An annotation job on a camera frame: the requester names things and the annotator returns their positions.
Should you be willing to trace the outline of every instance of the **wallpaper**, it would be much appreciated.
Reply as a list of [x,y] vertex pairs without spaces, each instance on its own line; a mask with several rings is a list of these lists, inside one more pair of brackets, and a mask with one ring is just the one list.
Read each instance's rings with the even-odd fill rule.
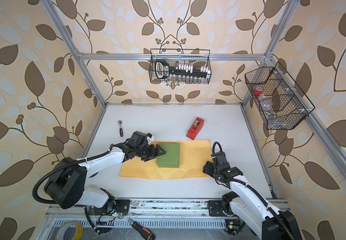
[[346,1],[300,5],[276,48],[277,58],[346,152]]
[[34,237],[34,184],[79,156],[101,110],[87,88],[38,1],[0,0],[0,240]]
[[80,52],[264,53],[285,0],[53,0]]
[[209,84],[150,82],[147,61],[97,61],[88,63],[108,103],[240,103],[247,93],[244,74],[257,67],[255,61],[211,62]]
[[[346,0],[300,2],[274,55],[346,152]],[[346,180],[305,121],[269,131],[247,106],[280,197],[305,240],[346,239]]]
[[267,130],[255,104],[246,107],[269,171],[305,240],[346,239],[346,180],[305,121]]

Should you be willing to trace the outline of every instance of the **yellow envelope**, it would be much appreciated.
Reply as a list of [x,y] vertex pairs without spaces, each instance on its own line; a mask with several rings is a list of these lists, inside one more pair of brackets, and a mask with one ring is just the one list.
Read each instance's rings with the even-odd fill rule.
[[158,167],[157,160],[141,161],[140,157],[127,160],[122,164],[121,177],[146,179],[180,179],[189,177],[209,177],[202,172],[206,161],[212,161],[209,140],[175,141],[180,144],[180,167]]

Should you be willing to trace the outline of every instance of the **tape roll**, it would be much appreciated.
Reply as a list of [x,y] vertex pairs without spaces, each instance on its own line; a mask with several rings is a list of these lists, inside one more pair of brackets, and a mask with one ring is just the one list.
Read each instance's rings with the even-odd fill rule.
[[76,227],[76,232],[71,240],[79,240],[82,236],[83,226],[79,222],[73,221],[65,223],[58,229],[55,240],[63,240],[66,230],[73,225]]

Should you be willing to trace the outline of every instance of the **green box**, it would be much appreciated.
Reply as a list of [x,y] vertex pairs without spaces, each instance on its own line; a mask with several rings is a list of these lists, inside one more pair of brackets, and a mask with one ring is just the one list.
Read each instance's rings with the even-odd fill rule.
[[166,142],[159,144],[166,154],[157,157],[158,167],[180,167],[180,144]]

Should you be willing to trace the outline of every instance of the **wire basket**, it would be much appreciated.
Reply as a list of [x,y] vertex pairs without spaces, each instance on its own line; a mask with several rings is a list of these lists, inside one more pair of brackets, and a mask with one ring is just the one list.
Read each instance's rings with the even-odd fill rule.
[[[315,109],[291,76],[295,86],[286,83],[283,71],[284,67],[277,63],[275,67],[261,67],[245,74],[246,85],[268,130],[291,130]],[[295,91],[305,96],[310,106],[305,106]]]
[[210,50],[151,49],[150,82],[209,84]]

